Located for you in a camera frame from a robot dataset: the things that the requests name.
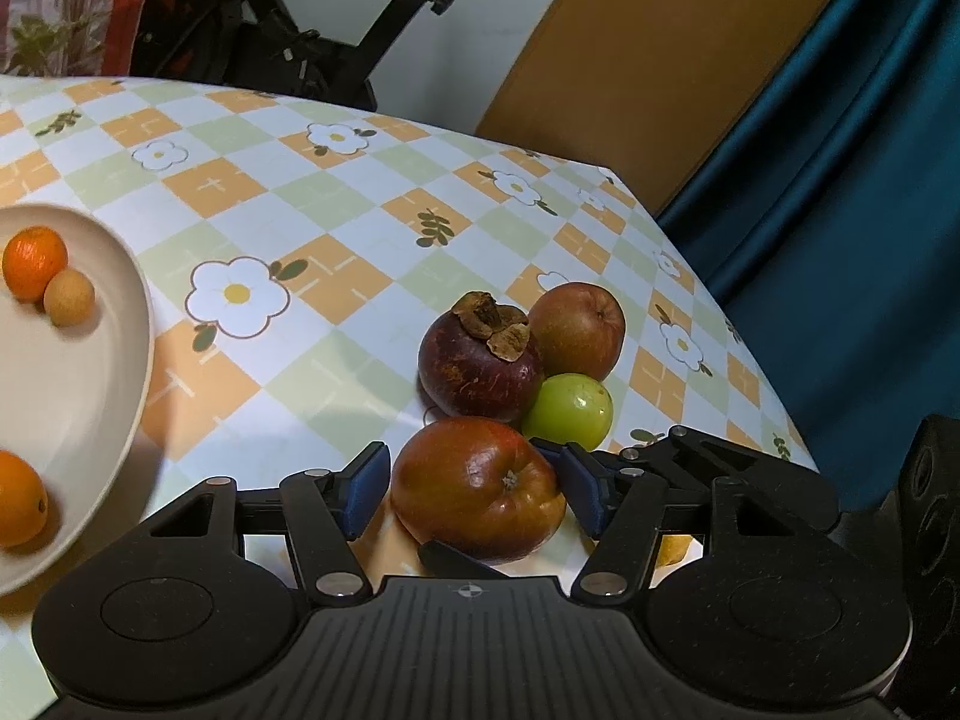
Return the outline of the beige round plate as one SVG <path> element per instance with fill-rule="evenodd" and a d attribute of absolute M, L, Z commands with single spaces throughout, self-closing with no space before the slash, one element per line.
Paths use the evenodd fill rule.
<path fill-rule="evenodd" d="M 45 203 L 5 206 L 2 239 L 35 224 L 59 232 L 96 304 L 60 330 L 2 294 L 2 447 L 39 473 L 52 509 L 43 533 L 3 551 L 5 595 L 59 561 L 98 512 L 139 429 L 155 357 L 148 283 L 127 245 L 93 216 Z"/>

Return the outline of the teal curtain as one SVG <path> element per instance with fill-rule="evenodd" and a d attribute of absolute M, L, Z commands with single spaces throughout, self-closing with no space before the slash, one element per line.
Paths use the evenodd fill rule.
<path fill-rule="evenodd" d="M 848 509 L 958 410 L 958 0 L 832 0 L 662 215 Z"/>

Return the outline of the large red apple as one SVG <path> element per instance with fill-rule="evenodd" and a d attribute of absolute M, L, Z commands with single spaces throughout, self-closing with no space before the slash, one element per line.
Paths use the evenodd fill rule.
<path fill-rule="evenodd" d="M 512 427 L 446 418 L 407 440 L 392 468 L 391 507 L 418 543 L 482 561 L 523 559 L 562 525 L 553 466 Z"/>

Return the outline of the yellow lemon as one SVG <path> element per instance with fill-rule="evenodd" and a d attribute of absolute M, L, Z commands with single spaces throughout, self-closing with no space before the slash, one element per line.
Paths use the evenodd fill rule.
<path fill-rule="evenodd" d="M 661 538 L 656 567 L 669 567 L 679 564 L 690 550 L 693 538 L 690 535 L 664 535 Z"/>

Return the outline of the orange tangerine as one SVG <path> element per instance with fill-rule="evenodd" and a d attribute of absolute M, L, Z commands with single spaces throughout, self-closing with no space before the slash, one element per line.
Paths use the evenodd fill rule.
<path fill-rule="evenodd" d="M 18 455 L 0 452 L 0 546 L 26 544 L 44 530 L 49 498 L 43 480 Z"/>
<path fill-rule="evenodd" d="M 25 227 L 14 234 L 3 250 L 3 280 L 20 302 L 36 304 L 43 299 L 52 278 L 67 266 L 67 246 L 52 227 Z"/>

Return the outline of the wooden door panel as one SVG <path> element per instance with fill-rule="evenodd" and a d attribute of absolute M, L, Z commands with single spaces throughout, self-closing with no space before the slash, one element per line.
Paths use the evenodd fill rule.
<path fill-rule="evenodd" d="M 658 213 L 828 0 L 553 0 L 478 135 L 617 172 Z"/>

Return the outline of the brown round apple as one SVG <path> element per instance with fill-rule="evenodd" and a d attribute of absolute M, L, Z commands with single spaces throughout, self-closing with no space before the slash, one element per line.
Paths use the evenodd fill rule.
<path fill-rule="evenodd" d="M 529 312 L 545 374 L 604 380 L 619 362 L 626 319 L 617 298 L 590 283 L 565 283 L 542 294 Z"/>

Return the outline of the checkered floral tablecloth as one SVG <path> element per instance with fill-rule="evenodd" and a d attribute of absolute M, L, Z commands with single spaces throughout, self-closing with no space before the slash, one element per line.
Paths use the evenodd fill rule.
<path fill-rule="evenodd" d="M 78 556 L 209 476 L 270 488 L 404 445 L 438 415 L 416 388 L 421 337 L 471 289 L 519 307 L 572 281 L 617 298 L 607 449 L 680 422 L 809 461 L 734 325 L 607 167 L 267 93 L 8 78 L 2 199 L 96 216 L 153 298 L 142 430 Z"/>

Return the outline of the red printed backdrop cloth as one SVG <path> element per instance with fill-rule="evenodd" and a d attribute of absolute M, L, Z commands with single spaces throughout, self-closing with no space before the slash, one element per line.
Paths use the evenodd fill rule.
<path fill-rule="evenodd" d="M 2 0 L 2 71 L 116 76 L 132 64 L 145 0 Z"/>

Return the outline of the purple mangosteen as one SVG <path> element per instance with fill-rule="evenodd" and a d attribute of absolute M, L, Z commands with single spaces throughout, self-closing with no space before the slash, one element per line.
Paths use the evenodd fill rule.
<path fill-rule="evenodd" d="M 487 291 L 467 291 L 421 340 L 418 378 L 446 415 L 517 422 L 545 372 L 526 312 Z"/>

